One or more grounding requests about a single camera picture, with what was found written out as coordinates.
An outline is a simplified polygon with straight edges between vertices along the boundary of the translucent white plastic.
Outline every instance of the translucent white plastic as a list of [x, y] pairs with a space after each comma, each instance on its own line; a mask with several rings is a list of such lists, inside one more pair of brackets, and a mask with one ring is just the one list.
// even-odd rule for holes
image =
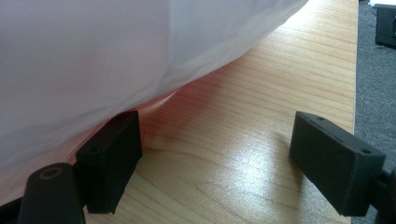
[[305, 2], [0, 1], [0, 169], [240, 57]]

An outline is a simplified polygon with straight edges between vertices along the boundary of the wood grain surface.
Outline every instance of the wood grain surface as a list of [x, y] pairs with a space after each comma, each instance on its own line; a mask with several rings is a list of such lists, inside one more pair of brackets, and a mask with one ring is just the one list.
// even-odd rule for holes
[[88, 223], [348, 223], [288, 154], [296, 110], [353, 131], [357, 6], [311, 0], [240, 59], [141, 110], [144, 156], [116, 214]]

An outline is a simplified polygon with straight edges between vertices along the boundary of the table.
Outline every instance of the table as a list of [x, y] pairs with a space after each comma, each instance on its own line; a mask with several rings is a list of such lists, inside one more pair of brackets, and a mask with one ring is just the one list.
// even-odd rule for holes
[[357, 12], [356, 0], [311, 0], [240, 59], [139, 111], [144, 156], [116, 215], [88, 223], [348, 223], [288, 154], [296, 110], [353, 132]]

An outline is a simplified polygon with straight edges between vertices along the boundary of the white bag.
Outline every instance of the white bag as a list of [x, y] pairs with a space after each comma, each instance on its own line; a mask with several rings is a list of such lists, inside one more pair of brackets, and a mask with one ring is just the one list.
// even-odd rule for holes
[[306, 1], [1, 1], [0, 169], [240, 57]]

